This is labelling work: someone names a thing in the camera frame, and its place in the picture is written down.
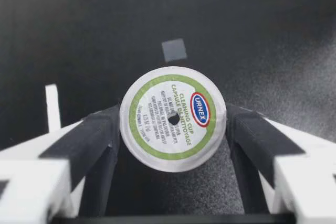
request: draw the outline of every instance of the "gray sticker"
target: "gray sticker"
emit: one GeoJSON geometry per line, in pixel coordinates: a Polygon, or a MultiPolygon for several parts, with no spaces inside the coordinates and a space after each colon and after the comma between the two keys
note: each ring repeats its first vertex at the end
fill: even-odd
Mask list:
{"type": "Polygon", "coordinates": [[[164,60],[166,62],[187,58],[183,39],[174,39],[162,42],[162,49],[164,60]]]}

